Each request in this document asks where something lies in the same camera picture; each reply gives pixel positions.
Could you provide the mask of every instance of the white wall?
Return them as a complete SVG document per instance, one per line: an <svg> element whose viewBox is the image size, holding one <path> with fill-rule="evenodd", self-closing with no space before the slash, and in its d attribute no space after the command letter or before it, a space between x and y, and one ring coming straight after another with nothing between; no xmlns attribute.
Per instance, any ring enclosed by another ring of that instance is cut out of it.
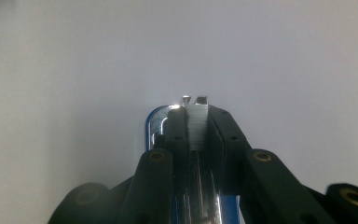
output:
<svg viewBox="0 0 358 224"><path fill-rule="evenodd" d="M0 223L113 187L182 94L230 111L305 185L358 185L358 0L0 0Z"/></svg>

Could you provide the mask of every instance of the white background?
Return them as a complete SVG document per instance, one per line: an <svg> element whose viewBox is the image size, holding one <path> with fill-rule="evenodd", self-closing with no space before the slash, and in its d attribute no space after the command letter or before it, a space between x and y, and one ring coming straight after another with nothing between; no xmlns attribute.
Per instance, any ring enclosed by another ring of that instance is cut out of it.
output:
<svg viewBox="0 0 358 224"><path fill-rule="evenodd" d="M358 185L358 0L0 0L0 223L134 173L144 122L209 96L305 185Z"/></svg>

